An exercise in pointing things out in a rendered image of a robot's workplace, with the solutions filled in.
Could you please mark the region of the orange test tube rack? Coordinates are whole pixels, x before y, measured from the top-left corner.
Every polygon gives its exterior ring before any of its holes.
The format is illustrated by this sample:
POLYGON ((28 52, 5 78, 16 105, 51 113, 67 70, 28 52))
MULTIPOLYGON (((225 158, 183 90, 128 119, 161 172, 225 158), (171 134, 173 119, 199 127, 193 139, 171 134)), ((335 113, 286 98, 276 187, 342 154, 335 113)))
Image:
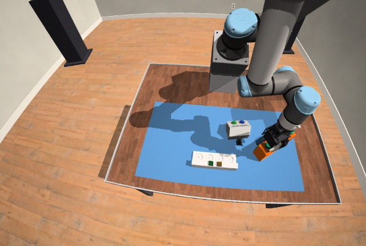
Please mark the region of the orange test tube rack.
MULTIPOLYGON (((295 136, 296 134, 295 133, 293 133, 293 134, 291 134, 290 135, 290 138, 288 138, 289 139, 289 141, 295 136)), ((263 142, 262 144, 260 144, 255 150, 254 150, 254 152, 253 152, 253 154, 256 156, 256 158, 259 160, 259 162, 261 161, 261 160, 263 160, 264 158, 266 158, 266 157, 268 157, 269 155, 271 155, 273 152, 269 152, 269 150, 266 150, 265 149, 265 144, 266 144, 267 142, 265 141, 265 142, 263 142)))

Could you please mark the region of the blue flat mat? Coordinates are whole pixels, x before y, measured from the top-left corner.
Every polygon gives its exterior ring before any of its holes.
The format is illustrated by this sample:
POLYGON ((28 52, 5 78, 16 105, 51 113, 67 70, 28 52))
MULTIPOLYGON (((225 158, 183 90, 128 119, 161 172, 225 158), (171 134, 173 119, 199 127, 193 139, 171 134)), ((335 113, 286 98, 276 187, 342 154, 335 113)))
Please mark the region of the blue flat mat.
MULTIPOLYGON (((206 187, 304 192, 295 142, 265 159, 253 151, 281 112, 156 102, 135 176, 206 187), (248 138, 228 140, 227 121, 247 120, 248 138), (193 151, 236 154, 238 169, 192 167, 193 151)), ((261 140, 262 139, 262 140, 261 140)))

